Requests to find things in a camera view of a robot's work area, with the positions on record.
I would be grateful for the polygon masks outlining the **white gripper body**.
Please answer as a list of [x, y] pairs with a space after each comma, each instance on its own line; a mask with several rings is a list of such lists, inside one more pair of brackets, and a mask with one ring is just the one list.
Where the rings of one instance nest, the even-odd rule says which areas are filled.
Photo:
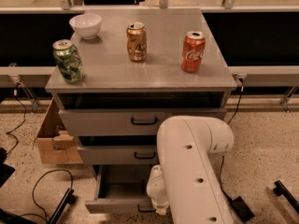
[[151, 168], [146, 192], [156, 210], [166, 210], [169, 207], [162, 167], [159, 164]]

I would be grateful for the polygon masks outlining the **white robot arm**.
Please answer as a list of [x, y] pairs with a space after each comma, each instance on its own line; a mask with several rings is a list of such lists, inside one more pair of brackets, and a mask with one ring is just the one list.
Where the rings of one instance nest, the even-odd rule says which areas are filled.
[[208, 157], [233, 144], [233, 132], [221, 119], [166, 119], [157, 132], [159, 163], [152, 167], [147, 184], [156, 212], [170, 211], [174, 224], [233, 224]]

